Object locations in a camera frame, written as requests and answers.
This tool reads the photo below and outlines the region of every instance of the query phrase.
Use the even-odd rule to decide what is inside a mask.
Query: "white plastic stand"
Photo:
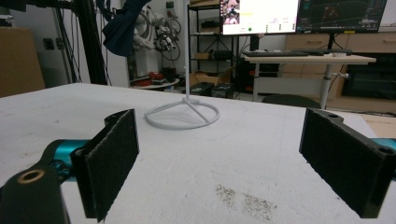
[[[206,103],[202,103],[199,100],[192,100],[190,99],[190,77],[189,77],[189,73],[190,73],[190,67],[189,67],[189,35],[188,35],[188,29],[189,29],[189,25],[187,24],[187,17],[188,17],[188,5],[189,5],[189,0],[184,0],[184,18],[186,18],[185,22],[184,22],[184,30],[185,30],[185,34],[184,34],[184,60],[185,60],[185,74],[186,74],[186,97],[182,98],[181,101],[179,102],[175,102],[172,104],[168,104],[168,105],[160,105],[157,107],[154,107],[152,109],[150,109],[148,112],[145,113],[145,118],[147,120],[147,122],[155,127],[158,128],[162,128],[162,129],[171,129],[171,130],[187,130],[187,129],[194,129],[194,128],[200,128],[200,127],[204,127],[206,125],[209,125],[213,122],[215,122],[216,120],[219,119],[220,117],[220,112],[219,110],[210,104],[206,104]],[[159,122],[159,121],[155,121],[154,118],[152,117],[152,115],[159,113],[161,111],[164,111],[166,109],[178,106],[178,105],[188,105],[196,114],[199,115],[199,117],[201,117],[201,119],[203,120],[200,123],[194,123],[194,124],[186,124],[186,125],[176,125],[176,124],[166,124],[163,122]],[[213,116],[212,119],[206,118],[205,115],[203,113],[201,113],[197,108],[195,107],[196,105],[201,105],[201,106],[205,106],[208,108],[213,109],[216,112],[216,115]]]

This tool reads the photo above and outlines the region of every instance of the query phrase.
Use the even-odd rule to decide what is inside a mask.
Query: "cardboard box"
[[[46,88],[29,29],[0,27],[0,80],[0,97]]]
[[[210,58],[209,53],[195,53],[195,59],[198,60],[207,60]]]
[[[208,72],[208,71],[196,71],[190,73],[190,86],[193,86],[201,82],[211,82],[215,86],[218,83],[230,83],[231,75],[233,74],[234,66],[229,67],[222,73],[219,72]]]

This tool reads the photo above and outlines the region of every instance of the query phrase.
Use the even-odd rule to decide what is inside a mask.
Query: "desk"
[[[378,219],[360,219],[299,153],[304,108],[194,96],[221,117],[200,129],[147,124],[152,107],[180,94],[72,84],[0,99],[0,186],[30,167],[55,139],[91,139],[103,119],[134,108],[140,154],[106,223],[396,223],[396,183]],[[164,117],[194,121],[186,107]],[[375,134],[359,115],[345,124]],[[72,223],[84,216],[77,183],[62,184]]]
[[[319,94],[320,107],[326,106],[328,91],[332,81],[332,66],[334,64],[367,64],[374,63],[375,58],[350,55],[346,57],[307,56],[307,57],[246,57],[246,61],[256,64],[253,86],[253,101],[257,100],[260,92],[290,93],[290,94]],[[260,63],[306,63],[326,64],[326,74],[322,80],[302,78],[259,77]]]

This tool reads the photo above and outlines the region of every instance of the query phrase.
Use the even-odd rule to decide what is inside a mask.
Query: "monitor screen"
[[[223,35],[295,33],[299,0],[220,0]]]
[[[387,0],[301,0],[297,33],[376,33]]]

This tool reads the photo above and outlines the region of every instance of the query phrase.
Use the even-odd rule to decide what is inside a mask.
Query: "electrical outlet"
[[[61,38],[56,38],[56,48],[64,49],[64,41]]]
[[[53,40],[51,38],[43,38],[44,49],[53,50],[55,46],[53,45]]]

